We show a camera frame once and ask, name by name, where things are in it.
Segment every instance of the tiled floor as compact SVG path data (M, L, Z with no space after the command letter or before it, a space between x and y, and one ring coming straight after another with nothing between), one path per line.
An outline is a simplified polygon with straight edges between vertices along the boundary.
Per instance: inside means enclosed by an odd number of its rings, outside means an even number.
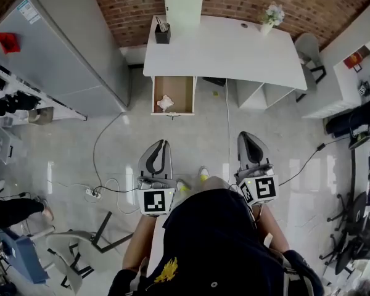
M102 135L96 148L96 165L103 183L109 178L116 178L121 190L134 187L140 156L161 138L171 144L175 178L190 181L199 166L206 165L212 175L224 178L229 175L231 183L234 182L232 175L239 166L236 144L241 131L248 131L267 144L280 181L298 172L320 143L331 140L324 135L321 120L302 120L299 117L294 96L284 98L265 113L246 112L238 109L236 89L230 87L229 155L223 88L199 79L196 116L172 120L170 117L150 115L151 81L143 77L141 70L133 71L133 87L130 112ZM213 91L217 91L218 96L214 96ZM132 231L140 214L124 215L119 212L116 194L102 191L100 202L88 203L86 200L92 200L85 198L83 187L70 186L75 183L98 185L92 163L93 145L112 118L64 120L46 126L13 128L13 132L27 146L28 156L15 165L3 166L1 174L7 181L6 192L31 191L46 196L55 214L57 231L70 228L97 231L109 210L114 216L104 234L107 240L114 241ZM318 256L329 248L331 243L328 237L333 228L326 222L326 217L339 209L334 194L347 192L350 185L347 144L347 141L340 141L318 152L301 175L280 188L279 198L270 205L291 247L300 252L320 275L324 266ZM116 184L109 182L108 186L116 187ZM129 204L134 202L133 196L132 192L120 194L120 209L126 212L134 210L136 207ZM32 216L28 224L32 232L43 227L40 216ZM37 248L41 262L49 263L44 240L38 242ZM124 247L118 250L123 254ZM120 268L121 264L118 264L117 268L107 273L90 275L79 295L105 295ZM49 272L49 287L31 286L13 270L10 269L10 272L24 295L71 295L60 287L62 276L56 269Z

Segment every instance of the pen holder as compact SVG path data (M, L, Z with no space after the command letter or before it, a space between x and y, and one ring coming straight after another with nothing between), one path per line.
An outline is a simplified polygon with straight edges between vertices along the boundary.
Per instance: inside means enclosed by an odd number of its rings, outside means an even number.
M155 29L155 38L157 44L168 44L170 42L170 24L168 25L168 30L166 32L162 32L159 24L157 24Z

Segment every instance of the white desk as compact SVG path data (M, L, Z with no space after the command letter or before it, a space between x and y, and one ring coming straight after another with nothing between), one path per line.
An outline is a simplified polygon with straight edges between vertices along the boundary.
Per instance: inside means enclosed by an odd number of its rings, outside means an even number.
M295 89L307 89L295 46L286 32L273 29L263 36L258 24L202 16L197 28L171 27L170 43L157 44L156 24L154 17L144 63L144 75L153 81L156 76L188 76L194 78L195 87L198 76L234 79L239 107L262 110Z

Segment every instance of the gray panel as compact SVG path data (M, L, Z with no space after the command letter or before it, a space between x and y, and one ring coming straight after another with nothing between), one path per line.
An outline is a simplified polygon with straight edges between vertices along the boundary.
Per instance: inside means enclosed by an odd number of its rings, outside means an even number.
M15 33L21 48L4 55L0 46L0 64L54 97L99 86L49 17L38 12L41 18L30 24L15 8L0 23L0 32Z
M121 111L118 101L103 86L65 94L57 99L88 117L115 115Z
M128 105L128 65L96 0L38 1L100 78Z

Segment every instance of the sneaker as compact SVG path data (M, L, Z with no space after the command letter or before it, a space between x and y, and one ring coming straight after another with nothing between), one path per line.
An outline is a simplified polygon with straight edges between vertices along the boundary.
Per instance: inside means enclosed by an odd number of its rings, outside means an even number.
M208 173L208 170L205 166L200 167L199 176L200 176L201 183L203 183L205 180L207 180L210 177L210 174Z
M53 221L54 220L54 214L52 210L49 208L48 202L46 199L43 199L41 203L44 205L44 210L43 210L43 215L49 220Z
M179 192L187 192L187 191L190 191L191 188L186 184L184 180L178 179L177 180L177 190Z

